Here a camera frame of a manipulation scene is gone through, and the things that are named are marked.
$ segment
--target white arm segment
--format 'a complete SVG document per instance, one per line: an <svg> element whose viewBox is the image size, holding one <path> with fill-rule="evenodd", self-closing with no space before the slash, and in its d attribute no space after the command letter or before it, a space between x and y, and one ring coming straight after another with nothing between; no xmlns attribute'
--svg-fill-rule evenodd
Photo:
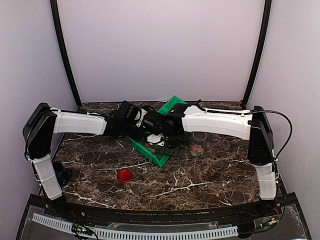
<svg viewBox="0 0 320 240"><path fill-rule="evenodd" d="M54 111L57 115L54 125L54 134L79 133L102 135L107 122L102 116L89 114Z"/></svg>
<svg viewBox="0 0 320 240"><path fill-rule="evenodd" d="M34 165L39 181L48 198L50 200L55 200L62 196L62 190L58 183L50 154L30 161Z"/></svg>
<svg viewBox="0 0 320 240"><path fill-rule="evenodd" d="M214 111L248 113L249 110L219 110ZM234 115L225 113L210 113L200 110L193 105L184 111L182 118L183 129L186 132L206 132L234 136L240 139L249 140L250 128L248 121L252 120L252 115Z"/></svg>
<svg viewBox="0 0 320 240"><path fill-rule="evenodd" d="M249 110L219 110L222 112L248 113ZM225 113L204 112L193 105L184 111L182 118L183 129L186 132L206 132L238 137L243 140L250 139L251 126L248 121L252 120L252 115L234 115ZM255 165L257 179L260 188L260 198L262 200L273 200L276 197L276 176L272 171L272 163L266 165Z"/></svg>

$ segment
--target green tray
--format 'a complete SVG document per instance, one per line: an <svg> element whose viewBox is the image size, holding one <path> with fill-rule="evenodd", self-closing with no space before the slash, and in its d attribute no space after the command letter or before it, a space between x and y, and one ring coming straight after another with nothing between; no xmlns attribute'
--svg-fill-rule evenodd
<svg viewBox="0 0 320 240"><path fill-rule="evenodd" d="M180 98L178 98L177 96L173 96L165 105L163 105L159 109L158 113L166 114L175 104L187 104L187 103L181 100ZM130 138L133 149L135 151L138 151L145 157L147 157L150 163L157 164L160 168L162 168L165 165L166 161L170 158L170 156L161 154L160 153L161 146L159 145L150 146L150 149L153 151L153 153L147 147L145 147L146 144L148 144L145 140L147 135L148 134L146 134L140 142L137 142Z"/></svg>

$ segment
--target perforated white strip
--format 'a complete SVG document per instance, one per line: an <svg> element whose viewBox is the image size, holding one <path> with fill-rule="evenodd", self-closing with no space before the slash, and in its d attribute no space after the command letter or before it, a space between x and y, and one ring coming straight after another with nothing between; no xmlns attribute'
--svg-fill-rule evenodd
<svg viewBox="0 0 320 240"><path fill-rule="evenodd" d="M33 214L32 221L65 233L72 233L72 223L70 222L37 213ZM92 230L97 234L100 240L213 240L238 236L238 228L236 226L205 231L160 233L116 231L98 227L95 227Z"/></svg>

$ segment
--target white backdrop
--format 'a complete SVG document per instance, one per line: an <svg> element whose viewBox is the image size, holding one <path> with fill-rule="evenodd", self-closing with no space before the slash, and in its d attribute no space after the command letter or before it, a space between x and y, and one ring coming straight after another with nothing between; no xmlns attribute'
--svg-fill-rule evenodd
<svg viewBox="0 0 320 240"><path fill-rule="evenodd" d="M83 102L239 101L264 0L60 0Z"/></svg>

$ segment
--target white wall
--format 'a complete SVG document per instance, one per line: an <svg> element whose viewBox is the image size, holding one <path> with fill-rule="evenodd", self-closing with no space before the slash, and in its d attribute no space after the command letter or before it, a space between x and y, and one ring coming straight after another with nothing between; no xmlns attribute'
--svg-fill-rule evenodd
<svg viewBox="0 0 320 240"><path fill-rule="evenodd" d="M240 101L264 0L62 0L83 102Z"/></svg>
<svg viewBox="0 0 320 240"><path fill-rule="evenodd" d="M52 21L50 1L0 0L0 238L16 238L30 193L22 129L40 102L75 110Z"/></svg>
<svg viewBox="0 0 320 240"><path fill-rule="evenodd" d="M265 47L249 101L292 120L293 136L279 169L296 192L313 239L320 239L320 2L274 0ZM270 116L277 149L286 121Z"/></svg>

